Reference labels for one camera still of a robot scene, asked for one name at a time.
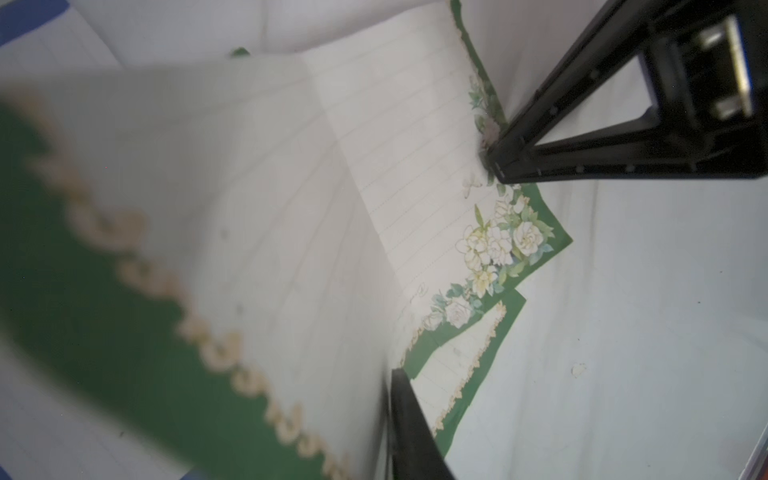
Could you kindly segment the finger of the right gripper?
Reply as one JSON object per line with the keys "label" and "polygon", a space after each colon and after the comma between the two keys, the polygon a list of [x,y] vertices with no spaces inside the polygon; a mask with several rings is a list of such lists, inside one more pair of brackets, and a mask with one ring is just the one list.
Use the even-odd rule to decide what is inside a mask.
{"label": "finger of the right gripper", "polygon": [[[650,107],[637,119],[545,135],[631,60]],[[485,153],[503,184],[756,179],[767,173],[767,5],[610,1]]]}

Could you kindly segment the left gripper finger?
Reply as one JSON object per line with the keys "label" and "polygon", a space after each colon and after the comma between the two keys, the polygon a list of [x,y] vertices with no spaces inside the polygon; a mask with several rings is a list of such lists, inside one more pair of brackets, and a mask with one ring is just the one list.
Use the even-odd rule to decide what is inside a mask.
{"label": "left gripper finger", "polygon": [[389,454],[394,479],[454,480],[403,369],[391,371]]}

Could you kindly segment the green floral letter paper top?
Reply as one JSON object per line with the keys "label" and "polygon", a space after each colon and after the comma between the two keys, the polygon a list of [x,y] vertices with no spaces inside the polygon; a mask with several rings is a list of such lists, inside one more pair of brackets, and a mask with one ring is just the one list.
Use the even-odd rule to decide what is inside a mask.
{"label": "green floral letter paper top", "polygon": [[419,332],[570,243],[501,125],[455,1],[1,80],[2,477],[383,478]]}

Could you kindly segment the green floral letter paper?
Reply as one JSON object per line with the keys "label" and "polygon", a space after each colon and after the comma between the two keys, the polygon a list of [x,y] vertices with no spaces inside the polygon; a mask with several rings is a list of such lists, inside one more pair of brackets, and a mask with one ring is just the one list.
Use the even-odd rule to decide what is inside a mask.
{"label": "green floral letter paper", "polygon": [[570,243],[501,125],[455,1],[1,80],[2,477],[383,478],[419,332]]}
{"label": "green floral letter paper", "polygon": [[485,297],[461,327],[444,322],[422,330],[406,353],[403,368],[441,455],[448,453],[525,302],[515,289]]}

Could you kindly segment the green floral letter paper lower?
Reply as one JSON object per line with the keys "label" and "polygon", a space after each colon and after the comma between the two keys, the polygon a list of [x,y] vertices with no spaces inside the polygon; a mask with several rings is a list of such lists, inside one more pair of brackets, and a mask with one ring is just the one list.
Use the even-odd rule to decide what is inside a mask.
{"label": "green floral letter paper lower", "polygon": [[448,453],[525,302],[515,289],[485,297],[461,327],[444,322],[422,330],[406,353],[403,368],[441,455]]}

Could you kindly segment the blue floral letter paper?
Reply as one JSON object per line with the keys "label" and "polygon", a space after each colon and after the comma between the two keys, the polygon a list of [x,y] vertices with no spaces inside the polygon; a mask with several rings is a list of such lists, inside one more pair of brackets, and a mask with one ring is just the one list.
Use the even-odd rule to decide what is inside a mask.
{"label": "blue floral letter paper", "polygon": [[1,80],[117,69],[111,50],[65,0],[1,3]]}

